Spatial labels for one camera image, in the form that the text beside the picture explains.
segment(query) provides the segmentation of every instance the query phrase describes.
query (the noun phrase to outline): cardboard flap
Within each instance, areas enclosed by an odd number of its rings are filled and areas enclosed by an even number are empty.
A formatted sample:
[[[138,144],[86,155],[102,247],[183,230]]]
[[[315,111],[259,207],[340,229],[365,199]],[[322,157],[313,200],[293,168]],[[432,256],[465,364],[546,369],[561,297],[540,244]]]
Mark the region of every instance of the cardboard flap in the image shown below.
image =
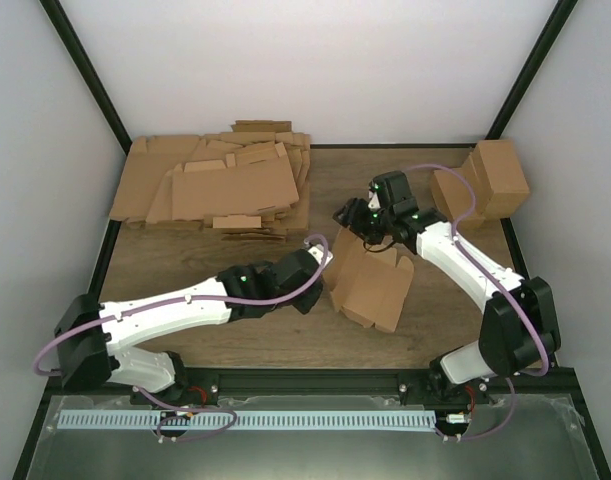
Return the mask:
[[[398,265],[396,265],[396,268],[400,268],[401,270],[405,270],[407,272],[412,272],[412,276],[414,275],[414,263],[412,262],[411,258],[404,255],[398,260]]]
[[[269,150],[272,151],[276,148],[276,143],[275,142],[262,142],[262,143],[254,143],[252,145],[248,145],[246,147],[242,147],[238,152],[236,152],[236,155],[238,156],[244,156],[244,155],[248,155],[248,154],[252,154],[252,153],[256,153],[256,152],[261,152],[261,151],[265,151],[265,150]]]
[[[274,132],[223,132],[219,139],[224,142],[250,145],[252,143],[273,142],[276,140]]]
[[[294,143],[294,134],[292,132],[282,132],[276,134],[276,141],[287,143],[289,145]]]
[[[408,257],[401,257],[398,267],[388,269],[383,280],[382,303],[374,318],[377,330],[388,333],[396,330],[413,278],[414,265]]]
[[[222,140],[210,140],[207,144],[207,148],[223,150],[224,152],[229,153],[239,148],[242,148],[242,145],[239,145],[238,143],[223,142]]]
[[[247,215],[228,215],[227,217],[214,217],[213,228],[261,228],[261,217]]]
[[[158,186],[158,191],[152,205],[149,207],[145,222],[158,223],[169,221],[172,219],[172,174],[174,170],[168,170],[161,183]]]
[[[286,228],[292,231],[306,231],[309,228],[309,182],[305,183],[299,192],[299,196],[300,198],[292,210],[285,217],[274,222],[272,228]]]
[[[236,123],[230,126],[234,132],[289,132],[292,129],[292,122],[256,122],[236,120]]]
[[[187,162],[185,172],[206,172],[208,170],[222,170],[225,163],[222,160],[205,160],[202,162]]]
[[[301,167],[303,166],[301,151],[298,148],[290,148],[287,150],[287,157],[289,158],[289,163],[292,166],[294,181],[298,183],[298,176],[300,175]]]
[[[358,273],[361,271],[361,265],[365,260],[363,255],[362,241],[358,238],[349,244],[347,251],[343,252],[344,247],[341,245],[337,246],[334,243],[334,261],[332,264],[325,269],[329,274],[324,276],[324,280],[329,285],[330,294],[332,298],[332,304],[335,311],[339,311],[342,306],[347,304],[348,298],[354,290],[354,282],[358,278]],[[332,270],[335,266],[336,260],[341,260],[337,269]]]
[[[147,141],[148,153],[190,153],[197,146],[201,137],[198,135],[161,135],[150,137]]]
[[[347,228],[340,228],[336,234],[336,239],[332,244],[334,261],[323,270],[323,280],[329,290],[336,288],[338,277],[345,265],[351,246],[356,242],[357,237]]]
[[[199,146],[191,152],[188,160],[190,162],[201,162],[203,160],[225,160],[226,154],[227,152],[224,150]]]
[[[257,143],[249,147],[241,148],[234,153],[236,155],[237,165],[249,165],[251,163],[279,157],[285,157],[289,161],[287,150],[285,150],[285,146],[282,143]]]
[[[304,147],[305,146],[305,134],[304,133],[294,133],[294,145],[298,145],[299,147]]]
[[[132,146],[129,147],[129,154],[135,153],[147,153],[147,137],[138,137],[132,142]]]
[[[236,166],[236,155],[233,153],[225,155],[225,165],[227,168],[234,168]]]
[[[309,152],[302,151],[301,157],[303,158],[303,164],[301,165],[301,171],[298,173],[298,180],[296,181],[296,187],[299,189],[305,184],[310,167]]]

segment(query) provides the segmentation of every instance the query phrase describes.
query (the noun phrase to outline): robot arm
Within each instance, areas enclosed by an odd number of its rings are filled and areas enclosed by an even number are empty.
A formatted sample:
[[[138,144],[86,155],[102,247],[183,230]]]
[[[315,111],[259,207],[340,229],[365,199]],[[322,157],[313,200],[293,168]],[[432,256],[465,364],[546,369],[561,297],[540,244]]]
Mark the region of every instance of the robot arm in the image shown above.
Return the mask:
[[[403,244],[412,253],[445,272],[474,301],[483,313],[477,342],[449,352],[430,364],[432,387],[449,395],[456,385],[477,377],[509,376],[539,359],[534,340],[516,311],[496,286],[458,250],[452,225],[436,209],[420,210],[403,172],[375,177],[369,186],[369,200],[350,199],[334,214],[366,244],[379,245],[385,236]],[[539,334],[548,354],[560,348],[560,335],[552,292],[536,277],[525,280],[502,267],[466,240],[464,246],[517,300]]]
[[[81,391],[105,382],[138,385],[164,401],[174,401],[187,387],[180,356],[151,353],[135,345],[186,328],[260,318],[287,305],[305,314],[320,297],[320,279],[289,301],[271,300],[301,287],[331,259],[329,252],[323,259],[321,246],[307,246],[276,263],[233,266],[191,287],[150,298],[99,305],[90,295],[82,295],[63,316],[56,336],[93,320],[107,321],[58,345],[63,387]]]

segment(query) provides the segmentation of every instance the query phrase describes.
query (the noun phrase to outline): closed cardboard box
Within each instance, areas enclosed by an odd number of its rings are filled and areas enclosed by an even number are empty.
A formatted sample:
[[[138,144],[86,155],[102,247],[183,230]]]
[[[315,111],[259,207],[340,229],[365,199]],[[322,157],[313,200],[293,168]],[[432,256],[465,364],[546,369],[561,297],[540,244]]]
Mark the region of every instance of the closed cardboard box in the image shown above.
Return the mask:
[[[454,170],[463,175],[460,168]],[[450,172],[435,170],[430,180],[430,190],[437,210],[450,222],[456,220],[472,205],[472,198],[467,187]],[[470,216],[461,220],[458,226],[463,229],[473,229],[480,227],[484,221],[485,217],[474,210]]]
[[[487,219],[507,218],[529,196],[514,142],[483,140],[472,152],[478,179],[478,212]]]

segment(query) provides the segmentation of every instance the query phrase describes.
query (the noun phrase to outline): wooden tabletop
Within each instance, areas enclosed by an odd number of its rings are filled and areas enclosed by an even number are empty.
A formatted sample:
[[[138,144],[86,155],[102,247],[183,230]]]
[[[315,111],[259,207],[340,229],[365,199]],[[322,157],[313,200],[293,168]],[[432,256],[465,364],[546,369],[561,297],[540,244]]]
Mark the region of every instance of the wooden tabletop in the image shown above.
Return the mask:
[[[332,213],[350,197],[365,196],[374,176],[421,163],[456,167],[467,153],[452,148],[313,150],[311,232],[323,233],[333,242],[338,226]],[[432,206],[430,172],[412,172],[408,177],[419,206]],[[500,222],[486,222],[464,235],[492,259],[511,265]],[[101,300],[148,297],[198,283],[234,264],[276,261],[299,248],[301,241],[222,241],[205,232],[123,227]],[[438,355],[475,340],[482,314],[440,270],[418,257],[413,261],[414,281],[395,333],[365,329],[334,312],[324,292],[308,315],[287,307],[261,319],[184,330],[141,346],[176,351],[188,366],[427,367]]]

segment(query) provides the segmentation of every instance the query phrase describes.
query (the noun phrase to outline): flattened cardboard box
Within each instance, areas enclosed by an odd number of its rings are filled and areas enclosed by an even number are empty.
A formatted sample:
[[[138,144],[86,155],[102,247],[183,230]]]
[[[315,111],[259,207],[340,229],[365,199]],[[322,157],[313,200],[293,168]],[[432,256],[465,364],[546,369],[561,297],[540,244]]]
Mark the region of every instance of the flattened cardboard box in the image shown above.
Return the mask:
[[[509,140],[483,140],[471,154],[478,178],[477,209],[485,218],[512,215],[529,196],[514,143]]]
[[[414,277],[411,259],[397,250],[367,252],[363,242],[342,228],[332,248],[334,262],[323,274],[336,311],[365,328],[394,332]]]
[[[208,148],[198,135],[139,137],[130,148],[110,219],[145,220],[161,179],[179,163],[225,160],[222,150]]]
[[[454,169],[457,173],[463,174],[460,168]],[[439,212],[447,217],[450,222],[453,222],[460,215],[465,213],[472,204],[472,197],[456,175],[443,170],[434,170],[430,180],[430,190],[434,203]],[[476,210],[470,216],[461,220],[459,227],[465,229],[474,229],[480,227],[485,221]]]
[[[173,172],[172,220],[289,209],[298,191],[287,156],[201,172]]]

